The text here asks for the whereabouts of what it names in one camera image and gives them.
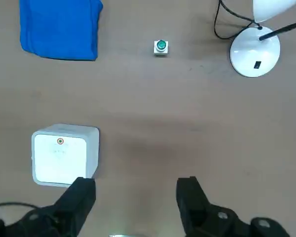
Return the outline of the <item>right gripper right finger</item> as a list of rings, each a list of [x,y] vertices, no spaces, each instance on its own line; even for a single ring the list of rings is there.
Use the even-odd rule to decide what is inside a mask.
[[[241,221],[231,209],[211,204],[194,176],[179,178],[176,200],[187,237],[288,237],[277,221],[256,217]]]

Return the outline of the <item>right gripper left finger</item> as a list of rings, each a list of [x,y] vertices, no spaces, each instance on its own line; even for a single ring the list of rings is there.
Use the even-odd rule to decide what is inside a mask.
[[[53,205],[2,202],[0,207],[22,206],[31,210],[10,225],[0,219],[0,237],[76,237],[95,201],[95,180],[78,177]]]

